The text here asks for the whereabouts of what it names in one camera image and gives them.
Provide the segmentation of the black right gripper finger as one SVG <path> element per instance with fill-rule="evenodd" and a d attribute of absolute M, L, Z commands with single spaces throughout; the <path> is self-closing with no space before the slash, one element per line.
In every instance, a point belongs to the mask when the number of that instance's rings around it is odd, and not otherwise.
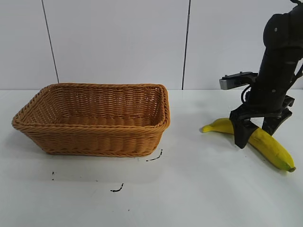
<path fill-rule="evenodd" d="M 291 116 L 292 112 L 282 112 L 279 116 L 265 117 L 262 124 L 262 130 L 272 136 L 279 126 Z"/>
<path fill-rule="evenodd" d="M 250 119 L 232 121 L 234 130 L 234 143 L 239 148 L 243 149 L 253 132 L 258 128 Z"/>

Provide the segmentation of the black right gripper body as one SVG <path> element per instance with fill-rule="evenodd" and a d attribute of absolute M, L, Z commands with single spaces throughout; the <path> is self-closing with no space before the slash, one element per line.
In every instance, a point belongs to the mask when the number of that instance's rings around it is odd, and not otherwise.
<path fill-rule="evenodd" d="M 275 117 L 290 112 L 294 99 L 287 91 L 294 81 L 294 68 L 261 70 L 259 73 L 239 72 L 229 76 L 229 89 L 248 85 L 250 91 L 241 94 L 242 104 L 232 110 L 231 120 L 255 117 Z"/>

